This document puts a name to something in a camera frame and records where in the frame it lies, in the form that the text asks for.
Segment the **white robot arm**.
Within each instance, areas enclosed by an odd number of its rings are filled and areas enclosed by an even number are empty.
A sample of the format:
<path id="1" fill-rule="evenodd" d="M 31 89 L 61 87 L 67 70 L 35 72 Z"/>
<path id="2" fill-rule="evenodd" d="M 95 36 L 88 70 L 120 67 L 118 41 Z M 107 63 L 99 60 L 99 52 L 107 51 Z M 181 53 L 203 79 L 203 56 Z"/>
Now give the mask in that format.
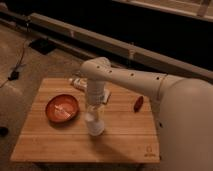
<path id="1" fill-rule="evenodd" d="M 213 171 L 213 84 L 195 78 L 113 68 L 105 57 L 85 61 L 87 101 L 105 81 L 159 102 L 160 171 Z"/>

